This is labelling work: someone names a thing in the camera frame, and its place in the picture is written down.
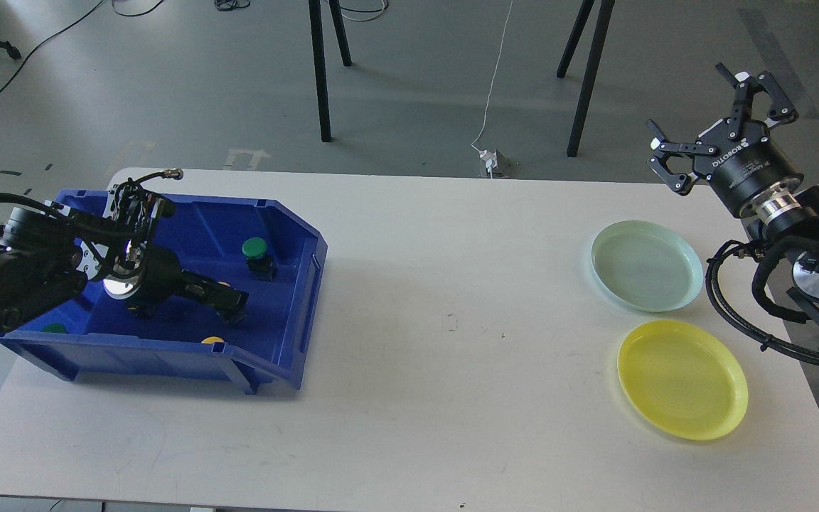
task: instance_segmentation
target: blue plastic bin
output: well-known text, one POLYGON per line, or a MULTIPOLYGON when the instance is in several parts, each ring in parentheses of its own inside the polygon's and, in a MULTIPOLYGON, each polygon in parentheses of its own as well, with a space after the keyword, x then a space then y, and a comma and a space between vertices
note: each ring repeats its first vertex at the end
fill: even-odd
MULTIPOLYGON (((0 334, 0 343, 65 381, 103 372, 228 380, 248 395, 276 379, 299 389, 328 252, 321 234, 276 201, 166 197, 176 214, 160 220, 155 243, 183 268, 248 292, 245 320, 230 327, 208 306, 175 296, 152 318, 136 318, 92 282, 77 299, 0 334), (267 241, 277 262, 273 282, 247 268, 241 246, 250 237, 267 241), (43 333, 49 324, 68 332, 43 333), (209 336, 224 343, 201 343, 209 336)), ((56 200, 100 215, 107 194, 70 189, 56 200)))

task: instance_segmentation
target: green bottle cap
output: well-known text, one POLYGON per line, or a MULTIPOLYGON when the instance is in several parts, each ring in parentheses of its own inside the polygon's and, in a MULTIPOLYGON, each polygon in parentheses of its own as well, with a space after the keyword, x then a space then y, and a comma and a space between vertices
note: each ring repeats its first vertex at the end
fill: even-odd
POLYGON ((242 254, 248 259, 260 260, 267 254, 267 242, 263 238, 253 237, 242 244, 242 254))
POLYGON ((68 329, 65 327, 65 324, 49 324, 46 327, 43 327, 43 333, 58 333, 58 334, 68 334, 68 329))

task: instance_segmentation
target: black cable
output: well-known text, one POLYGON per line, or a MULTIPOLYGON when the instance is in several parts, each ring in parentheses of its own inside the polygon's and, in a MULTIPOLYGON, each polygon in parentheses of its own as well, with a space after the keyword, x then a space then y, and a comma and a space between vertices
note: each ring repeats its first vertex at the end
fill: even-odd
POLYGON ((134 18, 134 17, 137 17, 137 16, 143 16, 144 14, 149 14, 149 13, 153 12, 154 9, 157 9, 157 7, 160 7, 160 4, 163 3, 163 0, 158 0, 156 2, 156 4, 154 4, 153 7, 151 7, 150 9, 147 9, 146 11, 144 11, 142 13, 134 13, 134 14, 120 13, 120 12, 118 12, 118 10, 116 10, 116 0, 112 0, 112 3, 113 3, 113 12, 118 14, 118 16, 124 16, 124 17, 127 17, 127 18, 134 18))
POLYGON ((738 312, 735 311, 730 304, 728 304, 725 296, 722 295, 722 289, 719 288, 719 267, 722 266, 722 263, 725 262, 726 258, 741 252, 741 250, 745 250, 747 247, 747 244, 741 244, 740 242, 735 242, 735 240, 730 240, 730 242, 726 242, 719 248, 714 257, 708 260, 709 266, 707 267, 707 272, 705 275, 705 285, 712 307, 714 307, 714 310, 718 312, 719 316, 724 318, 725 321, 728 321, 732 327, 736 328, 738 331, 741 331, 741 333, 747 335, 751 339, 758 341, 758 343, 761 344, 761 350, 771 348, 778 353, 782 353, 784 356, 789 356, 804 363, 819 366, 818 352, 806 349, 802 346, 797 346, 794 343, 789 343, 789 341, 781 340, 775 337, 773 334, 765 333, 765 331, 751 324, 750 321, 745 320, 744 317, 741 317, 741 315, 738 314, 738 312), (735 244, 737 244, 737 247, 732 247, 729 249, 729 247, 735 244))
POLYGON ((378 9, 373 10, 362 10, 362 9, 350 9, 350 7, 341 6, 341 11, 347 11, 351 13, 357 14, 377 14, 386 9, 387 7, 378 7, 378 9))
POLYGON ((45 44, 46 44, 46 43, 48 43, 48 42, 49 42, 51 39, 53 39, 53 38, 55 38, 56 36, 60 35, 60 33, 65 32, 66 30, 68 30, 69 28, 71 28, 71 27, 73 27, 73 26, 77 25, 78 23, 81 23, 81 21, 82 21, 82 20, 84 20, 84 19, 85 19, 85 17, 90 16, 90 14, 91 14, 91 13, 93 13, 95 10, 97 10, 97 7, 100 7, 100 6, 103 4, 103 1, 104 1, 104 0, 100 0, 100 2, 97 2, 97 4, 95 4, 95 6, 93 7, 93 9, 90 9, 89 11, 87 11, 87 14, 84 14, 84 16, 81 16, 81 17, 80 17, 80 18, 79 18, 77 21, 75 21, 75 23, 72 23, 71 25, 66 26, 66 27, 65 27, 65 28, 63 28, 62 30, 59 30, 58 32, 53 33, 53 35, 49 36, 49 38, 43 39, 43 42, 42 42, 42 43, 39 43, 39 45, 35 46, 35 48, 33 48, 33 50, 30 50, 30 53, 28 53, 28 54, 27 54, 27 56, 26 56, 25 58, 23 58, 23 61, 21 62, 21 65, 19 65, 19 66, 17 67, 16 71, 14 71, 13 75, 11 75, 11 78, 9 78, 9 81, 7 81, 5 85, 2 85, 2 87, 0 88, 0 94, 2 93, 2 91, 6 90, 6 87, 8 87, 8 86, 9 86, 9 84, 11 84, 11 83, 12 83, 12 81, 14 81, 14 78, 15 78, 15 77, 17 77, 17 74, 18 74, 19 72, 21 72, 21 70, 23 69, 23 67, 25 67, 25 64, 27 64, 27 61, 29 61, 29 60, 30 60, 30 58, 31 58, 31 56, 33 55, 33 53, 35 53, 35 52, 36 52, 36 50, 38 50, 38 49, 40 48, 40 46, 45 45, 45 44))
POLYGON ((779 240, 766 251, 766 255, 757 265, 757 271, 754 272, 754 279, 751 281, 751 294, 754 295, 757 304, 760 304, 760 307, 764 308, 768 314, 786 321, 793 321, 796 324, 804 324, 810 320, 805 312, 783 308, 766 296, 766 283, 770 280, 770 274, 776 270, 776 266, 779 265, 788 250, 792 249, 805 250, 819 258, 819 243, 814 240, 799 236, 787 236, 779 240))
POLYGON ((134 179, 132 182, 136 185, 140 185, 141 183, 144 183, 145 181, 150 181, 151 179, 154 178, 166 178, 166 172, 165 171, 151 172, 150 174, 143 175, 141 178, 134 179))
POLYGON ((251 6, 250 0, 246 0, 245 4, 240 4, 240 0, 214 0, 214 7, 217 7, 217 10, 222 12, 246 9, 248 6, 251 6))
POLYGON ((46 213, 54 217, 56 220, 59 220, 62 223, 64 223, 65 226, 78 229, 79 231, 81 231, 81 233, 84 233, 85 235, 88 236, 100 237, 110 240, 131 240, 133 237, 139 235, 139 233, 137 233, 136 231, 107 231, 90 227, 84 224, 75 223, 75 221, 72 220, 72 218, 67 217, 64 213, 61 213, 61 211, 56 210, 56 208, 43 204, 40 201, 32 200, 32 198, 26 196, 9 194, 7 192, 0 192, 0 203, 17 204, 20 206, 25 206, 27 208, 33 208, 34 210, 43 211, 43 213, 46 213))
MULTIPOLYGON (((330 4, 331 0, 325 0, 325 2, 330 4)), ((374 16, 364 18, 364 19, 351 18, 350 16, 346 16, 345 14, 342 14, 343 19, 348 19, 350 21, 355 21, 355 22, 360 22, 360 23, 376 20, 376 19, 380 18, 381 16, 383 16, 384 11, 387 11, 387 9, 390 7, 390 0, 380 0, 380 2, 381 2, 381 7, 378 7, 378 9, 350 9, 350 7, 341 6, 341 11, 346 11, 348 13, 374 14, 374 16)))

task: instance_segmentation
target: table surface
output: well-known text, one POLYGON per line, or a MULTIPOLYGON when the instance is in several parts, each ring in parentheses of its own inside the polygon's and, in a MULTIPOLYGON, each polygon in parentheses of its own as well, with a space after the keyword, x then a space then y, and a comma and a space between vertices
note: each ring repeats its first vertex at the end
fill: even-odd
MULTIPOLYGON (((125 169, 140 176, 150 169, 125 169)), ((798 363, 761 353, 701 295, 669 314, 612 302, 589 271, 618 220, 705 259, 740 223, 708 187, 186 171, 155 191, 276 198, 329 244, 301 391, 82 375, 19 359, 0 392, 0 495, 418 512, 819 510, 819 412, 798 363), (689 442, 627 403, 615 356, 659 318, 722 340, 747 416, 689 442)), ((750 295, 753 262, 724 289, 750 295)))

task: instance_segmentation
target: power outlet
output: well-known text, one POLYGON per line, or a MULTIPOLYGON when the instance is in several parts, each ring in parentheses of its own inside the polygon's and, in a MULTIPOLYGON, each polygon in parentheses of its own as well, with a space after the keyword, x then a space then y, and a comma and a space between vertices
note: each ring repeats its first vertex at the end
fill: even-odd
POLYGON ((483 150, 478 153, 482 160, 480 167, 481 178, 510 178, 510 160, 502 155, 500 151, 483 150))

